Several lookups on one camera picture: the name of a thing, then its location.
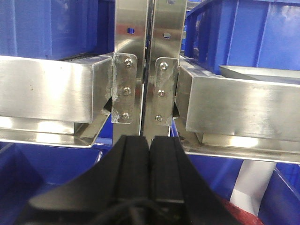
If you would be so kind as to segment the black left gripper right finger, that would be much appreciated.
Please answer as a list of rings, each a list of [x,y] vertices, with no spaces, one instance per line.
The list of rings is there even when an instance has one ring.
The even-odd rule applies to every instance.
[[[177,137],[156,136],[150,146],[151,197],[170,225],[239,225],[194,167]]]

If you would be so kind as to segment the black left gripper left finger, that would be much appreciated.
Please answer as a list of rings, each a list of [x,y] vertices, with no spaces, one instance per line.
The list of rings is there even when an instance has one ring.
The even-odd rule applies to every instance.
[[[141,136],[122,136],[89,170],[28,200],[17,225],[128,223],[131,209],[149,202],[149,148]]]

